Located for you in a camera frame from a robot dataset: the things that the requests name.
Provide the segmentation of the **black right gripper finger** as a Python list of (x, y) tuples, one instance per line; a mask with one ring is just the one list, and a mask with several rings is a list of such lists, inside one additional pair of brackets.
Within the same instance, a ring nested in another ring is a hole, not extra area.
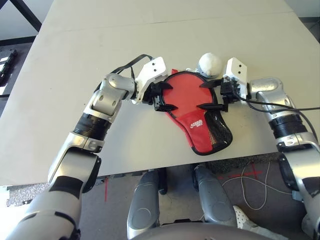
[(222, 81), (205, 81), (199, 87), (200, 88), (215, 88), (217, 86), (220, 86), (221, 83), (222, 83)]
[(214, 104), (214, 103), (203, 103), (197, 105), (198, 108), (203, 110), (224, 110), (225, 105), (224, 104)]

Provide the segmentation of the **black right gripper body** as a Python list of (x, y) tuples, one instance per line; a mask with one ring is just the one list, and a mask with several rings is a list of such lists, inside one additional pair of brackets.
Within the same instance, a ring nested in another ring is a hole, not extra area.
[(229, 110), (229, 104), (240, 101), (239, 87), (240, 85), (235, 80), (228, 81), (224, 78), (221, 80), (220, 95), (223, 100), (223, 112), (227, 112)]

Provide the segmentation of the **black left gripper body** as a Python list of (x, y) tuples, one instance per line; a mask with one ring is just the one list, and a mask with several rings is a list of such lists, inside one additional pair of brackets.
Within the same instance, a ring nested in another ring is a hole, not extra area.
[(165, 86), (163, 81), (158, 83), (151, 82), (143, 95), (143, 103), (153, 105), (154, 110), (164, 112), (164, 105), (161, 103), (161, 93)]

